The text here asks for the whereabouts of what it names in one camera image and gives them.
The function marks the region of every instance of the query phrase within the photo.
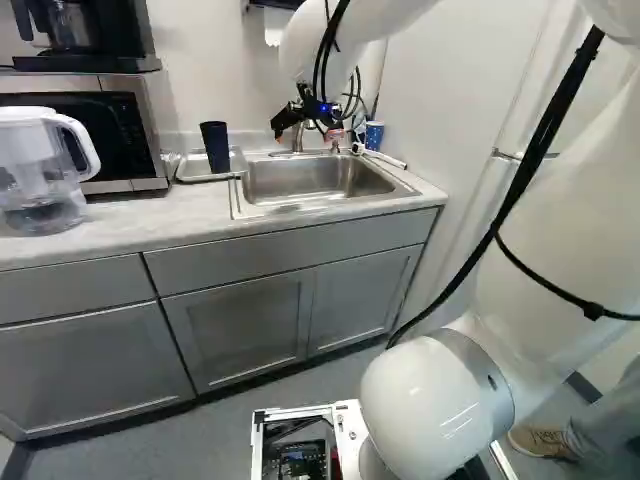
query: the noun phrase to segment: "person's leg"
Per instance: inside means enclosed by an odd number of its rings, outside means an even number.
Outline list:
[[[579,459],[605,461],[640,436],[640,356],[625,369],[618,385],[569,421],[565,440]]]

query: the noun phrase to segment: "blue cup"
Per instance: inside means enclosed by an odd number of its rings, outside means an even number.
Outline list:
[[[367,150],[380,151],[380,144],[384,137],[384,122],[367,122],[367,140],[364,144]]]

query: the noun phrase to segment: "coffee maker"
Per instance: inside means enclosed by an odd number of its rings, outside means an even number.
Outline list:
[[[45,47],[14,56],[18,71],[136,74],[162,68],[145,0],[11,0],[11,7],[20,38]],[[34,42],[37,32],[48,44]]]

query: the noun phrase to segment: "pitcher handle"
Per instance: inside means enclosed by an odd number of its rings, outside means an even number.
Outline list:
[[[93,145],[93,141],[91,140],[89,132],[85,126],[75,118],[67,117],[60,113],[48,114],[44,118],[47,121],[54,123],[57,127],[64,128],[71,132],[80,146],[80,149],[84,154],[87,168],[85,170],[78,171],[78,181],[84,182],[85,180],[95,177],[100,172],[102,164],[100,163],[98,152],[96,152],[96,147]]]

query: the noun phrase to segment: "paper towel holder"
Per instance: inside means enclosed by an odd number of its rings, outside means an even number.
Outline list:
[[[249,5],[256,7],[275,7],[286,10],[297,10],[304,0],[249,0]]]

